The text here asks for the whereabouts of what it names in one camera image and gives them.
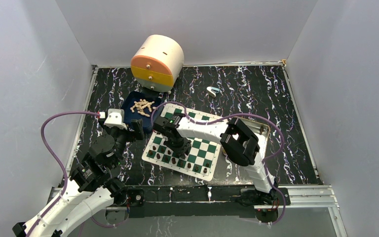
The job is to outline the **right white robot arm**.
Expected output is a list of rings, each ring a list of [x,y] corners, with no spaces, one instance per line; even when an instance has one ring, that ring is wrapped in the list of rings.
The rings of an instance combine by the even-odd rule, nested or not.
[[[262,203],[272,204],[277,199],[275,178],[264,164],[259,138],[241,118],[195,121],[185,114],[174,113],[170,118],[158,117],[153,129],[162,135],[171,156],[180,160],[192,155],[190,150],[199,140],[220,145],[231,162],[245,168]]]

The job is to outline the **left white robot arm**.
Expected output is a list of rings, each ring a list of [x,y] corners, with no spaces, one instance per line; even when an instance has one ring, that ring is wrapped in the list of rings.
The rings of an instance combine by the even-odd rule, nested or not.
[[[133,119],[131,126],[118,118],[98,120],[105,134],[96,138],[81,163],[65,180],[63,189],[27,222],[12,228],[17,237],[65,237],[94,213],[112,204],[140,205],[131,191],[111,170],[120,166],[128,142],[142,140],[141,119]]]

